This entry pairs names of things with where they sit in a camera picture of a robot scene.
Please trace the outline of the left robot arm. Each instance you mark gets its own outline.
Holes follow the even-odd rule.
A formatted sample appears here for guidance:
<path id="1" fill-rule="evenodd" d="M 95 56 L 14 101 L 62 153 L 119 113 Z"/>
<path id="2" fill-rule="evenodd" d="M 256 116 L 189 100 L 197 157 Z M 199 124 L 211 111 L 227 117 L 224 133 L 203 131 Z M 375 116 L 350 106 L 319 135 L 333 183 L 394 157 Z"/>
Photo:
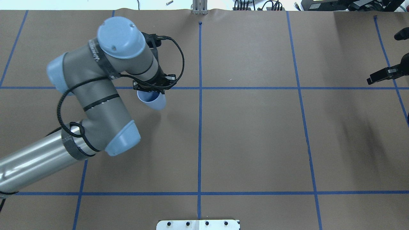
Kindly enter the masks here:
<path id="1" fill-rule="evenodd" d="M 117 156 L 137 145 L 138 128 L 112 82 L 132 79 L 138 93 L 156 95 L 143 101 L 154 108 L 181 78 L 165 74 L 159 64 L 163 40 L 181 51 L 173 38 L 141 32 L 130 19 L 115 16 L 87 45 L 51 61 L 47 76 L 62 94 L 56 108 L 60 127 L 1 159 L 1 199 L 98 152 Z"/>

